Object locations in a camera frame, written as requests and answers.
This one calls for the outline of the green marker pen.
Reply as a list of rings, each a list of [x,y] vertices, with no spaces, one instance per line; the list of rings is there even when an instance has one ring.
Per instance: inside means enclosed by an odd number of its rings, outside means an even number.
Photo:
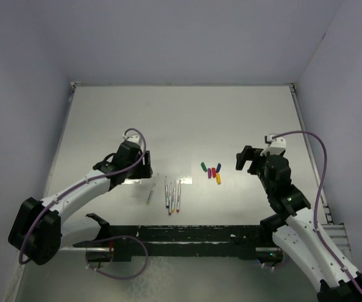
[[[156,187],[158,178],[159,178],[159,173],[155,176],[155,178],[154,178],[154,180],[153,180],[152,187],[151,187],[151,189],[150,189],[148,198],[147,198],[147,200],[146,200],[146,204],[147,204],[147,205],[149,205],[149,204],[151,203],[151,199],[152,199],[152,197],[153,197],[153,193],[154,193],[154,191],[155,191],[155,187]]]

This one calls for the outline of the purple marker pen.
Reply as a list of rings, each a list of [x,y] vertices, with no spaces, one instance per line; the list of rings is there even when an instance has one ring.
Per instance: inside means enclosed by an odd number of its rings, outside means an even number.
[[[172,184],[167,176],[165,176],[165,206],[170,216],[172,214]]]

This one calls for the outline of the yellow marker pen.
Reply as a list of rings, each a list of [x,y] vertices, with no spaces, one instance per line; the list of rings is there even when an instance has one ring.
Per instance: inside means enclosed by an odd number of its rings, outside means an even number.
[[[172,194],[173,201],[172,201],[172,208],[170,209],[171,213],[173,213],[175,211],[176,191],[177,191],[177,183],[176,183],[176,181],[173,181],[172,184],[173,184],[173,194]]]

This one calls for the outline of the red marker pen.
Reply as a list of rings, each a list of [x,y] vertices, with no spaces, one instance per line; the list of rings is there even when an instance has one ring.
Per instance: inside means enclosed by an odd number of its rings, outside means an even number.
[[[177,185],[177,202],[176,202],[176,212],[180,212],[180,203],[181,203],[181,191],[182,191],[182,183],[181,180],[178,180]]]

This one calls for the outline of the purple pen cap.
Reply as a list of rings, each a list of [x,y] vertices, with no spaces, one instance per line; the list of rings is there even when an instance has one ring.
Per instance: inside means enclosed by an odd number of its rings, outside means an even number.
[[[207,176],[208,176],[209,179],[212,177],[212,169],[211,168],[208,168]]]

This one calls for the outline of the green pen cap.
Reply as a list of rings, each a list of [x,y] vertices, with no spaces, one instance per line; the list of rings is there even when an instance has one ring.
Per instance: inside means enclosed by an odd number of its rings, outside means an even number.
[[[206,167],[206,165],[205,165],[204,162],[201,162],[201,163],[200,163],[200,166],[202,167],[202,170],[203,170],[204,172],[207,172],[207,167]]]

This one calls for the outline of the blue marker pen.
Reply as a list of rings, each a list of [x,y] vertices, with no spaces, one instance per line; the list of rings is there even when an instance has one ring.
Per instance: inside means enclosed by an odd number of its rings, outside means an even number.
[[[168,185],[168,193],[167,193],[167,197],[168,197],[168,208],[171,209],[172,208],[172,201],[173,201],[173,184],[170,183]]]

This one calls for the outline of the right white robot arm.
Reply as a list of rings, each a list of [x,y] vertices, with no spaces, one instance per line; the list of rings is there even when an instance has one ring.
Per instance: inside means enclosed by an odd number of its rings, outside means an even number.
[[[236,170],[261,181],[274,215],[261,220],[260,241],[280,247],[307,276],[318,301],[362,301],[362,272],[338,249],[304,194],[292,184],[283,152],[270,154],[249,145],[236,155]]]

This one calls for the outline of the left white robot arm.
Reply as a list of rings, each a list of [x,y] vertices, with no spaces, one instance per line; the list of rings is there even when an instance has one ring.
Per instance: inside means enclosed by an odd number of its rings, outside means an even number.
[[[76,211],[125,180],[149,179],[152,173],[145,139],[131,135],[72,186],[42,200],[26,199],[8,236],[8,242],[19,250],[18,262],[46,264],[58,252],[63,224]]]

